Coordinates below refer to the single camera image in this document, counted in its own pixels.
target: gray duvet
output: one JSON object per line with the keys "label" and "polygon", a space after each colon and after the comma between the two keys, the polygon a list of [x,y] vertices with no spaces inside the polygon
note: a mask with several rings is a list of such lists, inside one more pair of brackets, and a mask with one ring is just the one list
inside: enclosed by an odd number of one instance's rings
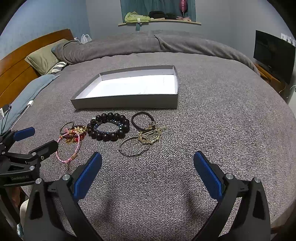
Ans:
{"label": "gray duvet", "polygon": [[[194,153],[202,150],[224,172],[245,180],[260,177],[271,222],[275,221],[296,197],[296,120],[267,83],[235,60],[166,52],[106,56],[69,65],[16,124],[17,129],[33,126],[36,134],[15,143],[13,151],[27,153],[56,140],[60,127],[69,121],[86,125],[110,111],[130,119],[138,110],[76,111],[70,98],[99,72],[162,64],[175,65],[180,83],[177,109],[146,110],[159,126],[167,126],[158,143],[130,158],[119,153],[120,141],[86,137],[69,169],[51,155],[41,163],[40,176],[57,180],[98,151],[102,168],[79,205],[104,240],[191,240],[217,204],[193,166]],[[144,118],[136,121],[147,123]],[[131,127],[127,137],[136,133]],[[75,147],[60,144],[61,158],[67,159]],[[24,189],[30,193],[30,187]],[[57,207],[71,230],[58,201]],[[223,233],[238,207],[236,202]]]}
{"label": "gray duvet", "polygon": [[148,31],[112,36],[86,44],[69,41],[59,44],[53,51],[58,59],[68,64],[132,53],[197,53],[239,61],[259,74],[251,60],[227,45],[200,38],[197,34],[178,31]]}

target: pink balloon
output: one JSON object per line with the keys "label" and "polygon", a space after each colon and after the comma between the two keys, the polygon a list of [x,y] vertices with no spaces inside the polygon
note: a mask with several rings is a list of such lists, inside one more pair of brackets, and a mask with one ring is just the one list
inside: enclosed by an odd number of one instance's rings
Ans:
{"label": "pink balloon", "polygon": [[187,10],[187,0],[180,0],[179,7],[181,12],[185,12]]}

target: silver bangle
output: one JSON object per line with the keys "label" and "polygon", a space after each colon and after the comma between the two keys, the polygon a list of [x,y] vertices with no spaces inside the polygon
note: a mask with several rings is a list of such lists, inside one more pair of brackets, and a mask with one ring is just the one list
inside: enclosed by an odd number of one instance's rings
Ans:
{"label": "silver bangle", "polygon": [[148,143],[148,145],[146,147],[144,147],[139,153],[135,153],[135,154],[126,154],[121,150],[121,146],[123,145],[124,142],[131,140],[131,139],[138,139],[138,136],[133,136],[133,137],[129,137],[128,139],[125,139],[119,146],[119,152],[127,157],[133,157],[133,156],[139,156],[142,155],[145,151],[148,151],[150,148],[150,143]]}

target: window sill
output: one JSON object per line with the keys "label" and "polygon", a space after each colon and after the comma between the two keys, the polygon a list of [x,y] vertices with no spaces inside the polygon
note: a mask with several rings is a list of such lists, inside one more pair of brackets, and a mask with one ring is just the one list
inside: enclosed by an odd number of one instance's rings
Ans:
{"label": "window sill", "polygon": [[[179,22],[179,23],[189,23],[189,24],[197,24],[201,25],[199,22],[189,22],[189,21],[183,21],[183,20],[174,20],[174,19],[153,19],[149,20],[148,23],[150,22]],[[135,24],[135,23],[120,23],[118,26],[123,26],[123,25],[128,25],[128,24]]]}

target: metal screw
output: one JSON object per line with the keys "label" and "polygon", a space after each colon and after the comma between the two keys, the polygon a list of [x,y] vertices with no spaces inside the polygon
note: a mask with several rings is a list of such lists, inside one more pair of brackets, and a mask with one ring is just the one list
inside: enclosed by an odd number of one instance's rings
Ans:
{"label": "metal screw", "polygon": [[64,181],[67,181],[67,180],[69,180],[70,179],[70,175],[69,174],[65,174],[64,176],[63,176],[63,180]]}
{"label": "metal screw", "polygon": [[37,178],[36,181],[35,181],[36,184],[39,184],[41,182],[42,182],[42,179],[41,178]]}
{"label": "metal screw", "polygon": [[258,178],[258,177],[254,177],[254,181],[257,183],[261,182],[260,178]]}
{"label": "metal screw", "polygon": [[231,173],[226,173],[226,178],[231,180],[233,179],[233,175]]}

